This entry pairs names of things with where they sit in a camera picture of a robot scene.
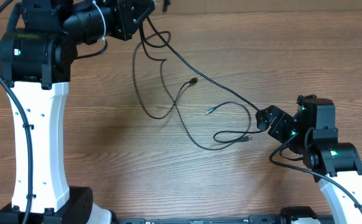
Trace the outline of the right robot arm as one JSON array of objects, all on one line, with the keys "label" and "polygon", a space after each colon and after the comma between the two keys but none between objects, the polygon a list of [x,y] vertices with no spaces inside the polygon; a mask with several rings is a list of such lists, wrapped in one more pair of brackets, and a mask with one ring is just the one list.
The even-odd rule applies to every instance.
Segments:
[{"label": "right robot arm", "polygon": [[313,176],[331,215],[317,215],[308,206],[284,207],[273,223],[362,223],[362,161],[350,142],[339,142],[332,100],[298,96],[291,116],[276,106],[256,113],[257,127],[281,145],[269,160],[280,167]]}]

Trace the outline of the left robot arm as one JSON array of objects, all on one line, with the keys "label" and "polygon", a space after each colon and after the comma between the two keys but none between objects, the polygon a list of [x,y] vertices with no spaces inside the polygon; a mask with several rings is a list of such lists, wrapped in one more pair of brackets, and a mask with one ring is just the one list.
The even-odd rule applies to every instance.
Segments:
[{"label": "left robot arm", "polygon": [[21,1],[0,40],[0,77],[10,90],[16,147],[12,200],[0,223],[115,223],[89,187],[67,184],[63,118],[80,44],[129,40],[153,1]]}]

